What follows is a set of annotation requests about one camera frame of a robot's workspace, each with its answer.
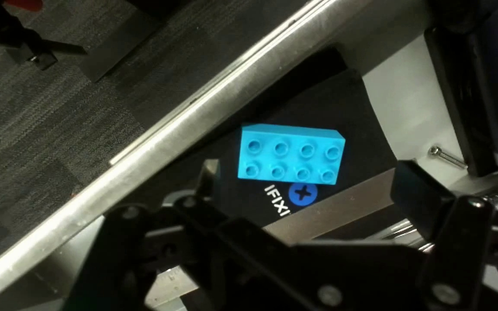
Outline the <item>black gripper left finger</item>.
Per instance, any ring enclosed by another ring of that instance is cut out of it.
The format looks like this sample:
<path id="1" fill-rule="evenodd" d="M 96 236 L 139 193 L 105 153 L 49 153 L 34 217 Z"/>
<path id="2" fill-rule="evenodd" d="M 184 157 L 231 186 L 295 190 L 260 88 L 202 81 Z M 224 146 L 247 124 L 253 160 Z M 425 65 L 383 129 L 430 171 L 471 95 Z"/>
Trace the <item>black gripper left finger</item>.
<path id="1" fill-rule="evenodd" d="M 210 202 L 217 191 L 217 179 L 219 179 L 219 160 L 205 158 L 202 162 L 202 167 L 196 177 L 195 195 L 200 200 Z"/>

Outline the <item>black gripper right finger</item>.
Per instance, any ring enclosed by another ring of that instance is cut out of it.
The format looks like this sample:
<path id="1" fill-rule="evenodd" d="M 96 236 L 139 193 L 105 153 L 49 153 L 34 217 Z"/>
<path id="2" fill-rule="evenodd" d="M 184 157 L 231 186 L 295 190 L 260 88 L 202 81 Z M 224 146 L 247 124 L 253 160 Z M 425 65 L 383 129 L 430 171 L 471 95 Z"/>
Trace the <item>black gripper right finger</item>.
<path id="1" fill-rule="evenodd" d="M 416 162 L 399 160 L 394 167 L 390 198 L 425 240 L 433 240 L 454 202 L 454 193 Z"/>

